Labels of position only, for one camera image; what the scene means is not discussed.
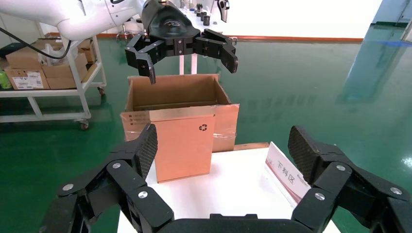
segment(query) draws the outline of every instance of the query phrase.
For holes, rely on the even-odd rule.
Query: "robotic hand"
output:
[[[128,65],[148,76],[152,84],[156,82],[153,65],[170,56],[197,53],[220,59],[231,73],[237,71],[238,58],[232,40],[209,29],[201,33],[171,2],[146,2],[141,19],[146,33],[129,42],[126,58]]]

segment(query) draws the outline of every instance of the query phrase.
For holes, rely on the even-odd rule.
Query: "white cart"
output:
[[[77,46],[82,41],[73,41],[71,43],[70,50],[77,49]],[[102,57],[100,55],[99,46],[97,43],[96,36],[93,37],[93,46],[96,51],[96,69],[91,74],[90,78],[82,83],[82,80],[79,76],[79,73],[74,62],[74,58],[71,55],[71,52],[68,52],[67,57],[70,64],[70,69],[73,73],[74,82],[76,83],[76,89],[68,90],[24,90],[24,91],[0,91],[0,98],[13,98],[13,97],[27,97],[30,102],[30,105],[33,108],[33,115],[9,115],[9,116],[0,116],[0,123],[3,122],[23,122],[23,121],[41,121],[41,120],[75,120],[80,123],[82,130],[86,130],[89,126],[88,119],[91,118],[91,113],[89,111],[89,106],[85,98],[85,92],[89,87],[97,87],[99,93],[104,95],[104,87],[106,86],[106,76],[102,66]],[[102,82],[93,82],[97,73],[102,70]],[[78,113],[56,113],[56,114],[42,114],[35,97],[56,97],[56,96],[79,96],[82,103],[83,112]]]

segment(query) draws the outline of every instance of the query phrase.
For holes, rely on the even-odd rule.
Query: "cardboard carton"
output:
[[[87,63],[93,64],[96,61],[96,52],[93,48],[93,40],[86,39],[78,46],[79,53],[84,53],[86,55]]]
[[[42,69],[11,69],[4,71],[15,90],[50,89]]]
[[[207,174],[212,152],[233,150],[239,105],[232,104],[217,74],[130,77],[125,113],[126,141],[147,123],[156,125],[158,182]]]
[[[74,59],[76,63],[77,72],[79,72],[80,80],[87,75],[87,59],[84,53],[79,53]],[[68,62],[58,66],[43,66],[44,74],[46,75],[47,83],[50,89],[69,89],[75,88],[73,73],[71,72]]]
[[[37,44],[32,44],[37,49],[44,49]],[[6,55],[7,62],[11,69],[41,69],[42,64],[38,61],[37,52],[29,47],[24,47],[20,50]]]

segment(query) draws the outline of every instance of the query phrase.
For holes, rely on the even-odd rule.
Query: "green epoxy floor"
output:
[[[375,27],[362,44],[239,42],[236,74],[201,56],[198,72],[221,73],[230,99],[240,103],[237,144],[274,141],[288,154],[291,126],[303,125],[358,166],[412,192],[412,49],[397,42],[401,34]],[[0,124],[1,232],[37,232],[57,186],[124,140],[119,114],[127,76],[137,71],[126,64],[124,42],[100,39],[99,45],[108,86],[103,99],[94,88],[87,92],[88,131],[71,121]],[[164,59],[156,74],[178,74],[178,62]],[[46,112],[81,109],[76,98],[40,99],[39,105]],[[30,105],[2,99],[0,109],[2,115],[23,113]],[[118,211],[105,213],[93,232],[115,233]],[[333,220],[343,233],[368,232],[345,210]]]

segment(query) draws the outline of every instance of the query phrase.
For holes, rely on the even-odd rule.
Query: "robotic arm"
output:
[[[169,1],[0,0],[0,12],[55,26],[69,40],[92,37],[140,14],[145,34],[137,35],[126,47],[127,62],[152,84],[153,64],[167,56],[197,53],[218,58],[231,73],[238,66],[231,39],[212,30],[201,33]]]

